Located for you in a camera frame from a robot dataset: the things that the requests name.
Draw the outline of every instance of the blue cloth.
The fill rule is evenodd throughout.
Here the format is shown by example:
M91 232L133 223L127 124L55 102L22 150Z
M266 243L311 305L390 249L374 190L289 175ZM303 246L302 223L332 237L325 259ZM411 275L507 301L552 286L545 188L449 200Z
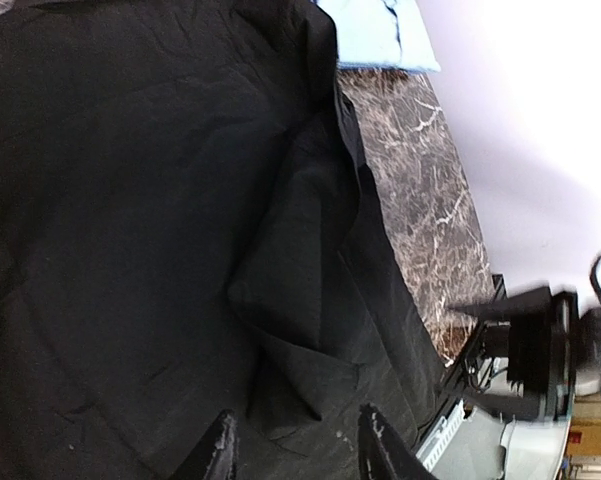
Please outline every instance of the blue cloth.
M439 72L415 0L317 0L336 24L341 68Z

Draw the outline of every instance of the wrinkled black cloth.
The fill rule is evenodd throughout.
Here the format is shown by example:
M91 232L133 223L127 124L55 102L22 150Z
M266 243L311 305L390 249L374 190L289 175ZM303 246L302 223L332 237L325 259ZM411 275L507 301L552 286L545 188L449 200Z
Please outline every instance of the wrinkled black cloth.
M0 17L0 478L168 478L223 409L243 479L355 478L442 366L306 0Z

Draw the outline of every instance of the black cloth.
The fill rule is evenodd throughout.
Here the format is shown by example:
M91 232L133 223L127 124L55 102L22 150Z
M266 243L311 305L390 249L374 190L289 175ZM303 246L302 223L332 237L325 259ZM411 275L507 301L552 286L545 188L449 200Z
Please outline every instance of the black cloth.
M356 478L362 403L414 444L442 366L335 66L306 0L0 17L0 475L167 478L227 408L243 479Z

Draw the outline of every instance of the folded blue towel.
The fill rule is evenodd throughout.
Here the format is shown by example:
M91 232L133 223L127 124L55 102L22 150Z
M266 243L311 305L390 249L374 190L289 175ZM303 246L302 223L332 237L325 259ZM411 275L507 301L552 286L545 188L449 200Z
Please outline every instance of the folded blue towel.
M336 24L341 68L439 72L415 0L317 0Z

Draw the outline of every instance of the marble table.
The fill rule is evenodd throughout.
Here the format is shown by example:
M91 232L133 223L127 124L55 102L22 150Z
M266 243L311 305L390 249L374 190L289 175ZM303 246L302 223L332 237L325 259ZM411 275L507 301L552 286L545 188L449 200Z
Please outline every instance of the marble table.
M444 115L425 76L345 71L387 234L438 352L446 361L470 325L446 305L490 298L478 218Z

